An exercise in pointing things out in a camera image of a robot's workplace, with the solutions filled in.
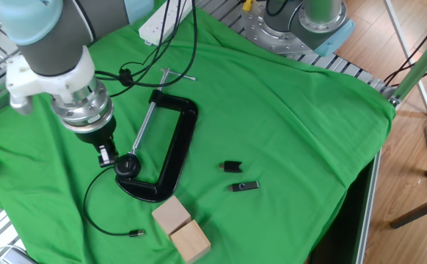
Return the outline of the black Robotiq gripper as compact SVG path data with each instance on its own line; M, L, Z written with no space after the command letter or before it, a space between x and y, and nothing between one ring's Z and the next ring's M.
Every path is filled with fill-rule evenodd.
M76 136L83 142L98 147L98 162L101 168L115 165L119 154L113 144L106 144L113 139L117 121L112 117L102 128L90 133L77 133Z

